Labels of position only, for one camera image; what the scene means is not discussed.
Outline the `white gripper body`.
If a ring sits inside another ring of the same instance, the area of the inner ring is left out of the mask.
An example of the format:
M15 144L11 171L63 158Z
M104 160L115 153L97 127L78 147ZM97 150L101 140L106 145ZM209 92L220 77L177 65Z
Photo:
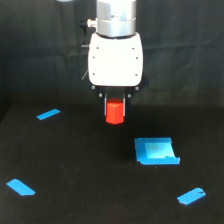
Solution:
M86 74L100 95L122 94L131 98L143 81L143 47L140 34L106 38L93 33L88 48Z

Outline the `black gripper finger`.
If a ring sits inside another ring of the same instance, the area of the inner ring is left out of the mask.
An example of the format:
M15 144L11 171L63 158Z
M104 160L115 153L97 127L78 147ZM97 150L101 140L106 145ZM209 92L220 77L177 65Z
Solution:
M103 109L104 109L104 116L107 114L107 93L104 93L103 96Z
M126 99L126 94L123 94L123 116L126 116L126 111L127 111L127 99Z

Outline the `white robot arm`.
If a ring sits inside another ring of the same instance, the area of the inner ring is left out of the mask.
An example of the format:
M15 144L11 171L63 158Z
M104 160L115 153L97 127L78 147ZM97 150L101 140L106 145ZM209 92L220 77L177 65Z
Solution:
M143 76L143 47L136 31L137 0L96 0L96 18L83 20L79 26L87 37L87 29L94 28L88 49L88 77L95 88L102 88L104 116L111 107L106 89L122 88L121 116L126 115L127 98L139 88Z

